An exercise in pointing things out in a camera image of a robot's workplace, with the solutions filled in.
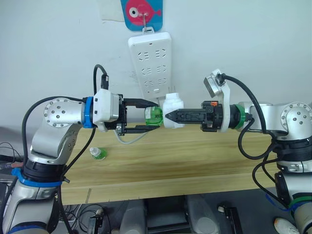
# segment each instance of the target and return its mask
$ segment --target robotic arm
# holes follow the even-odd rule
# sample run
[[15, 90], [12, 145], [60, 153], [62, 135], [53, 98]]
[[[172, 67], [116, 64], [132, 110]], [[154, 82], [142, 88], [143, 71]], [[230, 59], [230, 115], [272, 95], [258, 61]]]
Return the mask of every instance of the robotic arm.
[[123, 98], [103, 88], [82, 101], [59, 97], [46, 105], [28, 160], [22, 170], [13, 171], [18, 180], [2, 222], [5, 234], [46, 234], [55, 229], [59, 218], [55, 195], [63, 180], [68, 181], [64, 177], [66, 163], [81, 127], [98, 127], [101, 132], [116, 130], [120, 136], [158, 127], [127, 128], [127, 106], [158, 105], [143, 99]]
[[[230, 105], [230, 89], [226, 79], [240, 85], [253, 102]], [[221, 74], [219, 70], [205, 78], [204, 84], [211, 97], [218, 97], [220, 102], [204, 101], [201, 109], [178, 109], [168, 113], [166, 118], [177, 123], [200, 124], [205, 132], [223, 133], [228, 128], [239, 130], [238, 146], [241, 153], [250, 159], [264, 159], [253, 171], [258, 186], [261, 185], [255, 179], [255, 172], [269, 163], [266, 161], [268, 154], [275, 152], [277, 159], [271, 162], [276, 162], [280, 170], [275, 174], [275, 179], [272, 178], [278, 195], [276, 199], [290, 209], [301, 234], [312, 234], [311, 107], [302, 102], [259, 104], [243, 83]], [[246, 131], [272, 136], [272, 143], [264, 154], [252, 157], [244, 152], [241, 140]]]

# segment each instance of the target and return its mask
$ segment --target wooden tabletop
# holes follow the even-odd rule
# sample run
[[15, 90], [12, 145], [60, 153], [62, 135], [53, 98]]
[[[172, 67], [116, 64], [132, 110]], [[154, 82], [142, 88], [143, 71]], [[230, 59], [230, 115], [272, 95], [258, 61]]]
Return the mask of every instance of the wooden tabletop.
[[[80, 151], [91, 130], [81, 129], [72, 156]], [[124, 145], [109, 131], [96, 135], [89, 147], [104, 147], [108, 155], [94, 160], [89, 149], [69, 170], [63, 183], [64, 204], [254, 189], [252, 170], [260, 161], [246, 159], [237, 148], [239, 132], [204, 133], [199, 125], [180, 129], [159, 128], [141, 140]], [[127, 135], [130, 140], [137, 135]], [[243, 146], [250, 155], [263, 153], [270, 138], [245, 134]], [[276, 164], [267, 165], [274, 175]], [[261, 169], [257, 178], [265, 187], [274, 184]]]

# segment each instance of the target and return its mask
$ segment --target white shoe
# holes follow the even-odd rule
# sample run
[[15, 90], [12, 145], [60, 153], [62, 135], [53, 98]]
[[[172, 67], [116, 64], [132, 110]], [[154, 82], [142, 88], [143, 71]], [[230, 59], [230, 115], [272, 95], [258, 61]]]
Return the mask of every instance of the white shoe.
[[284, 218], [276, 218], [274, 227], [279, 234], [299, 234], [298, 229]]

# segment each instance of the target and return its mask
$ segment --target white power strip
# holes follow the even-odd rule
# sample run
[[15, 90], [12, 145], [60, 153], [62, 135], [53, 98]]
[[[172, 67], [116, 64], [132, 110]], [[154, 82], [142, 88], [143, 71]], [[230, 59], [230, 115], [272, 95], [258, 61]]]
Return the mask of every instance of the white power strip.
[[130, 53], [145, 99], [166, 96], [171, 89], [171, 37], [167, 32], [129, 38]]

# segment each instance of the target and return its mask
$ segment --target fish illustration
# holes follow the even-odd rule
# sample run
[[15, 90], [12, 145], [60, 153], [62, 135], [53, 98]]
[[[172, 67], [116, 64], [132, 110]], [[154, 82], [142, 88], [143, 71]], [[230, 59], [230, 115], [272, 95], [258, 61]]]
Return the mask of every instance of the fish illustration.
[[126, 4], [126, 13], [129, 21], [138, 26], [144, 25], [143, 14], [145, 14], [146, 23], [148, 23], [155, 14], [161, 15], [161, 11], [154, 11], [146, 0], [129, 0]]

